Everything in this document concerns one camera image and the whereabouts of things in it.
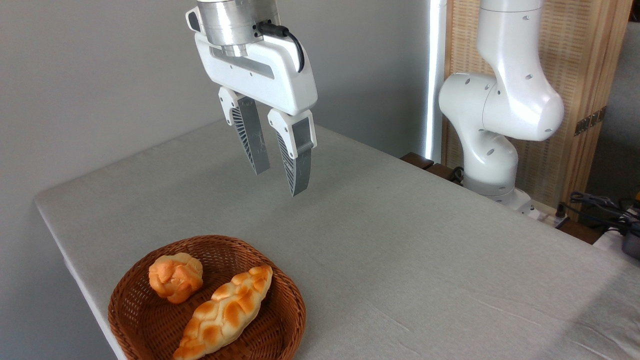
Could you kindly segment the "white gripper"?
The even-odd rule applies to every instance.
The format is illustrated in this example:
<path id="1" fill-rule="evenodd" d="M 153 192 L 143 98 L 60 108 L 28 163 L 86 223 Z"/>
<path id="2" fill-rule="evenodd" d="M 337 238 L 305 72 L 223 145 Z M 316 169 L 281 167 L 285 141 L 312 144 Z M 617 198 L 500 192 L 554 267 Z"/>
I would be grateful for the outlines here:
<path id="1" fill-rule="evenodd" d="M 288 36 L 268 34 L 281 20 L 276 6 L 196 6 L 186 23 L 194 32 L 206 74 L 220 87 L 226 122 L 237 133 L 256 174 L 270 168 L 256 101 L 270 109 L 291 196 L 307 189 L 317 146 L 313 114 L 318 100 L 306 52 Z"/>

